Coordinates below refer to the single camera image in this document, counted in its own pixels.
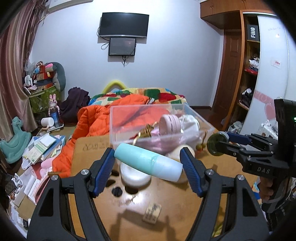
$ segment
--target brown curtain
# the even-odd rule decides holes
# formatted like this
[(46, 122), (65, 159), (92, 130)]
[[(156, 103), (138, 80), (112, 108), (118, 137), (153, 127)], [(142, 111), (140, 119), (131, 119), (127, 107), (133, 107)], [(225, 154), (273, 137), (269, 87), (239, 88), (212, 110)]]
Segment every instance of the brown curtain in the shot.
[(22, 77), (44, 6), (45, 0), (28, 2), (0, 39), (0, 138), (6, 141), (13, 137), (11, 121), (15, 116), (23, 121), (23, 130), (37, 128)]

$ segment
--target baseboard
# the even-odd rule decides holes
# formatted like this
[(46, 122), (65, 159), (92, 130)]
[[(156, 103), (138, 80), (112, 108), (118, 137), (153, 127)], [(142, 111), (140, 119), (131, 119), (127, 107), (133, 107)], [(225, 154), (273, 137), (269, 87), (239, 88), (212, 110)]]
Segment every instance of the baseboard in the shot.
[(208, 109), (208, 110), (211, 110), (212, 109), (212, 107), (211, 106), (190, 106), (192, 109)]

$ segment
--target curved television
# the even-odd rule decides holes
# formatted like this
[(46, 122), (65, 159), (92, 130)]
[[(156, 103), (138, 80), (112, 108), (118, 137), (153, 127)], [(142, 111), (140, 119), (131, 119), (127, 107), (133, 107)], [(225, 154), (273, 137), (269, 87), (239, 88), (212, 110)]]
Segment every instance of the curved television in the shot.
[(104, 12), (99, 37), (147, 38), (149, 15), (125, 12)]

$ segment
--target teal rocking horse toy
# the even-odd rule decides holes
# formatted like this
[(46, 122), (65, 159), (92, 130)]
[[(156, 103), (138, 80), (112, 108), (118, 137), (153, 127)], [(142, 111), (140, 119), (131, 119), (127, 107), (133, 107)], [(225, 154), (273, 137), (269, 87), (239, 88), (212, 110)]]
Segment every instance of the teal rocking horse toy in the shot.
[(23, 155), (27, 145), (31, 139), (31, 133), (21, 130), (22, 121), (16, 116), (12, 119), (13, 138), (7, 142), (0, 141), (0, 149), (2, 150), (8, 164), (15, 163)]

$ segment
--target pink lid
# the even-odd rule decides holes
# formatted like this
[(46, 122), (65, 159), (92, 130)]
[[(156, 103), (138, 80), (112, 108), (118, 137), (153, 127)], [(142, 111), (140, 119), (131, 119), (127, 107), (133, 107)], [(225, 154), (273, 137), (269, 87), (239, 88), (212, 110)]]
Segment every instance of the pink lid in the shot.
[(181, 123), (175, 115), (163, 115), (159, 120), (159, 133), (171, 135), (181, 132)]

